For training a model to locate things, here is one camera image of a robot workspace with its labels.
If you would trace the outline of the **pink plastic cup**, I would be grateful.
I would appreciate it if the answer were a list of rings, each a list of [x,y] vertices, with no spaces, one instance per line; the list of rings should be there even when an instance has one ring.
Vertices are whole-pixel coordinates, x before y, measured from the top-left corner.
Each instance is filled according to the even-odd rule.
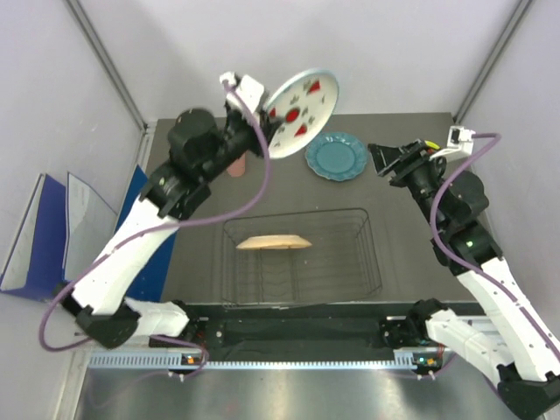
[[[241,177],[246,171],[246,154],[243,153],[228,168],[227,173],[233,178]]]

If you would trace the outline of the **teal scalloped plate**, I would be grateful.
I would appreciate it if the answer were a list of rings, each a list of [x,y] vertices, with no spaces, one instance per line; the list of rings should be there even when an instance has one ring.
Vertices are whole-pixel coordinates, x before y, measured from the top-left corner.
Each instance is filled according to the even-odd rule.
[[[322,133],[310,142],[304,157],[316,175],[345,182],[363,173],[368,163],[368,149],[357,137],[347,133]]]

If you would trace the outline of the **yellow-green plastic bowl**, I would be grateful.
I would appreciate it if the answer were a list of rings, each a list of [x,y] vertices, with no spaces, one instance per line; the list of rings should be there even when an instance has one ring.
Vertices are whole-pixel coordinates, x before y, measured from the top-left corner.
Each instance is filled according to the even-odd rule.
[[[435,149],[435,150],[440,149],[440,146],[438,144],[432,142],[432,141],[425,140],[424,142],[425,142],[426,145],[428,145],[432,149]]]

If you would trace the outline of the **white patterned plate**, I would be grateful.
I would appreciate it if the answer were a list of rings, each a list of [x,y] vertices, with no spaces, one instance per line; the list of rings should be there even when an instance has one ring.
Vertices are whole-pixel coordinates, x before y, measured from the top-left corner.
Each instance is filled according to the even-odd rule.
[[[270,120],[280,123],[269,142],[269,157],[287,158],[306,147],[330,119],[339,94],[334,74],[318,68],[281,85],[263,104]]]

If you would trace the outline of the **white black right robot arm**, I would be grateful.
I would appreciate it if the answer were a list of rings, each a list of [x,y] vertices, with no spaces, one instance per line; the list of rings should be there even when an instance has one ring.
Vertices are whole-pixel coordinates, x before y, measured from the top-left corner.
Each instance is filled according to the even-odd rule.
[[[501,247],[480,224],[489,200],[472,162],[498,133],[456,128],[444,148],[417,139],[400,147],[369,144],[374,168],[406,188],[432,232],[438,261],[472,294],[500,335],[489,339],[435,298],[416,302],[405,319],[410,339],[451,349],[481,372],[520,419],[537,419],[559,404],[559,339],[516,282]]]

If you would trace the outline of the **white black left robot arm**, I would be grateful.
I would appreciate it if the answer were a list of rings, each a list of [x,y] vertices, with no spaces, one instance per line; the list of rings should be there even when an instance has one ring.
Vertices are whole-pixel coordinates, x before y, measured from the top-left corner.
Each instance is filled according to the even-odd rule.
[[[148,178],[115,235],[87,273],[59,289],[59,301],[85,336],[107,349],[133,337],[161,336],[180,347],[199,334],[180,301],[148,302],[127,297],[137,275],[160,247],[183,226],[204,226],[224,215],[194,219],[210,197],[209,185],[247,151],[266,158],[281,123],[273,111],[246,117],[227,105],[219,127],[204,108],[181,113],[167,133],[169,157]]]

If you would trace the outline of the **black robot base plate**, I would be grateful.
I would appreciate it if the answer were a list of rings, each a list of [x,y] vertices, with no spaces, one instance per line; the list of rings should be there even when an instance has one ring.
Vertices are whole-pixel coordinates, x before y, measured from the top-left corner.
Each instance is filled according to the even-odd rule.
[[[431,343],[423,322],[432,299],[415,304],[343,303],[291,307],[187,306],[179,337],[208,349],[247,342],[357,341],[368,347],[401,348]]]

